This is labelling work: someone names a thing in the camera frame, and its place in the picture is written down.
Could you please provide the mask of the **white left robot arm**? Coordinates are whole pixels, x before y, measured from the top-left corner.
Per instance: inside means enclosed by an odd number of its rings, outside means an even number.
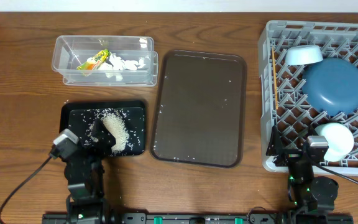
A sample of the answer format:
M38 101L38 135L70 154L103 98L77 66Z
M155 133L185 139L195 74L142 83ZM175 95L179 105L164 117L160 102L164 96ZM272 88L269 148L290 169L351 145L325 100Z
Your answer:
M70 194L66 199L65 223L114 223L117 220L104 198L102 165L116 139L100 119L95 120L91 137L93 142L85 146L77 135L64 129L53 141L50 156L66 163L64 176Z

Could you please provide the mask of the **white tissue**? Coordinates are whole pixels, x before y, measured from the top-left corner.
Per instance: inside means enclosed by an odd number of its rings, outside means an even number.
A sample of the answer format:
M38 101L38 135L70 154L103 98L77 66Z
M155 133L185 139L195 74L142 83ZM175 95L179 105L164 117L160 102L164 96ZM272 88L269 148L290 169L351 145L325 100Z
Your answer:
M120 71L136 71L145 67L145 59L124 60L116 53L109 53L109 57L99 66L98 70L105 71L108 78L121 77Z

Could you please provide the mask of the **wooden chopstick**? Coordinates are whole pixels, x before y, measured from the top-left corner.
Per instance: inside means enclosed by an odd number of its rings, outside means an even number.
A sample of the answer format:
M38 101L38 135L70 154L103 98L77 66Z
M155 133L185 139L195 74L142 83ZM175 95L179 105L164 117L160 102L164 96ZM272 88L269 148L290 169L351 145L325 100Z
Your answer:
M272 73L273 73L273 87L275 97L275 110L278 110L278 86L277 86L277 73L276 73L276 62L275 62L275 49L272 46Z

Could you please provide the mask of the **green orange snack wrapper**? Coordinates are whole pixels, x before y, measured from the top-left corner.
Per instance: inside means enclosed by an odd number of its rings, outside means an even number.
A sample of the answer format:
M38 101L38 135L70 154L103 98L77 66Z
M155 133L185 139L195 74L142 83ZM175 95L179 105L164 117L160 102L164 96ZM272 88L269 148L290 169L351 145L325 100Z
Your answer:
M109 57L109 54L110 52L108 49L101 50L93 57L88 58L85 63L82 63L81 65L77 66L76 69L95 70L106 61L106 59Z

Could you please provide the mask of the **pile of white rice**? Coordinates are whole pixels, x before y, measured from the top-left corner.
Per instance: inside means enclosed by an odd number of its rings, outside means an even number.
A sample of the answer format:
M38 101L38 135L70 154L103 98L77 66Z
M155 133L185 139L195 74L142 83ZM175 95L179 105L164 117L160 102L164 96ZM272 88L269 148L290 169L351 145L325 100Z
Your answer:
M138 156L145 149L145 116L142 108L88 109L80 113L82 128L78 135L81 142L91 145L91 130L96 119L100 119L116 138L110 156Z

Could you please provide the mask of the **dark blue plate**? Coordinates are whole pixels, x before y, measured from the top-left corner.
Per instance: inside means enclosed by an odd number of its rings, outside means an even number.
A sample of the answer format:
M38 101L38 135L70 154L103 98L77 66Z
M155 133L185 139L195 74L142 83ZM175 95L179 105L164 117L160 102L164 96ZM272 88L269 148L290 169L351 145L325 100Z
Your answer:
M316 111L330 116L358 109L358 68L340 58L326 58L303 74L302 92Z

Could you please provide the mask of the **mint green bowl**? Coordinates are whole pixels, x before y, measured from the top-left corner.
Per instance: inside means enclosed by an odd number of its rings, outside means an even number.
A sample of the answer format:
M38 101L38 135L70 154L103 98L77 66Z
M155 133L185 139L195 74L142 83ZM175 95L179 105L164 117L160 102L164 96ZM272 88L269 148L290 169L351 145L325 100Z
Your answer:
M354 137L343 124L321 124L315 128L315 131L319 136L324 136L328 142L329 148L324 155L325 161L338 162L345 158L354 147Z

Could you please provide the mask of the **light blue small bowl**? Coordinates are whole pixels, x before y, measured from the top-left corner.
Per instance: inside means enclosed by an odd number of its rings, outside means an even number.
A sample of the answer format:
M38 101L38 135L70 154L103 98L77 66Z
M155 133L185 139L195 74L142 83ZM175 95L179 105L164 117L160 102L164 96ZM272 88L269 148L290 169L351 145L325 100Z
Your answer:
M317 45L299 45L287 50L285 63L287 65L307 65L323 60L323 55Z

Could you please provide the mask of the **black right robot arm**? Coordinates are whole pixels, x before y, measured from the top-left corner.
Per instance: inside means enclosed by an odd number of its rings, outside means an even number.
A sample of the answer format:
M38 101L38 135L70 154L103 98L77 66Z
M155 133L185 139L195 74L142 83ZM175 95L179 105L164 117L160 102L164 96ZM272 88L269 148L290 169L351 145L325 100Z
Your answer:
M295 207L276 217L276 223L353 223L350 215L332 215L338 183L325 176L315 176L313 166L321 162L328 150L325 137L309 130L301 149L285 149L276 126L272 127L266 155L276 165L288 167L288 198Z

